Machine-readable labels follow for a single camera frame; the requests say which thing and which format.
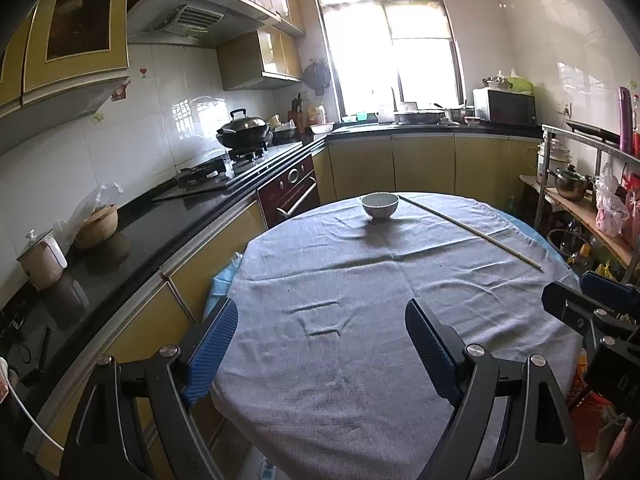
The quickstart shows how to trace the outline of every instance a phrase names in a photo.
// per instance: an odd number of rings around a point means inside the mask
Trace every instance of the brown bowl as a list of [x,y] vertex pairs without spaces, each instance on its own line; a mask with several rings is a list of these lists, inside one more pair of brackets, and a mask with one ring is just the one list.
[[76,235],[74,245],[87,251],[111,237],[117,228],[118,210],[114,205],[105,206],[89,216]]

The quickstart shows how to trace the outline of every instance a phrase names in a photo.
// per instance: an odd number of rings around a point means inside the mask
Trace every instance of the oven handle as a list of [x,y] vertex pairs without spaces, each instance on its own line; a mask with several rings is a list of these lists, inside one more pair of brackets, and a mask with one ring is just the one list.
[[276,211],[280,215],[284,216],[285,219],[288,220],[289,218],[291,218],[295,214],[296,209],[300,207],[300,204],[302,204],[305,201],[305,198],[308,197],[316,187],[318,187],[318,183],[312,176],[309,177],[309,180],[314,181],[313,185],[305,191],[304,195],[298,199],[298,201],[291,207],[291,209],[289,209],[289,211],[284,211],[284,209],[281,209],[281,208],[276,209]]

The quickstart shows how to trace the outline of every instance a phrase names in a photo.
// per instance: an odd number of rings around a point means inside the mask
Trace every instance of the red oven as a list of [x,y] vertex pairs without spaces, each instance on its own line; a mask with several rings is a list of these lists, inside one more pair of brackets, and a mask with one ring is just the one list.
[[320,195],[311,155],[262,186],[258,199],[269,229],[318,207]]

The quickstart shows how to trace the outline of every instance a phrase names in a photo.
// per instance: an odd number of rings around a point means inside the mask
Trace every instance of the tablecloth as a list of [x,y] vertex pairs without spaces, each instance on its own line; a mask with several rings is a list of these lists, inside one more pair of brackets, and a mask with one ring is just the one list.
[[[404,326],[411,298],[499,358],[544,355],[568,390],[579,336],[544,312],[543,287],[577,288],[547,248],[475,200],[406,194],[493,235],[543,272],[400,201],[373,222],[358,199],[290,219],[249,243],[229,296],[238,330],[212,386],[217,409],[292,480],[414,480],[452,407]],[[486,474],[496,402],[474,476]]]

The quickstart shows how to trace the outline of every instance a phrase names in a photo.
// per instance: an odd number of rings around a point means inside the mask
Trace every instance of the wall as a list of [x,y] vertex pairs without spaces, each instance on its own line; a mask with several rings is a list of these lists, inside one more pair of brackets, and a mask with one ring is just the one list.
[[[306,37],[298,40],[300,61],[306,67],[311,58],[326,59],[326,50],[315,0],[298,0],[306,29]],[[514,68],[514,55],[505,17],[498,0],[444,0],[449,11],[451,26],[460,53],[466,98],[473,102],[473,89],[482,86],[482,79],[498,73],[510,73]],[[333,86],[324,97],[317,98],[313,91],[300,85],[274,93],[278,113],[284,114],[299,91],[307,90],[310,104],[324,102],[330,121],[338,121],[338,107]]]
[[[640,81],[640,57],[602,0],[500,0],[518,75],[536,85],[538,122],[562,125],[558,103],[573,119],[613,132],[618,87]],[[595,150],[569,141],[579,171],[593,173]],[[622,167],[616,164],[620,177]]]
[[104,181],[124,189],[122,205],[174,177],[174,164],[221,153],[228,110],[275,113],[270,91],[223,91],[215,50],[130,45],[129,66],[127,98],[106,102],[102,121],[63,124],[0,156],[0,308],[26,280],[15,259],[28,231],[66,220]]

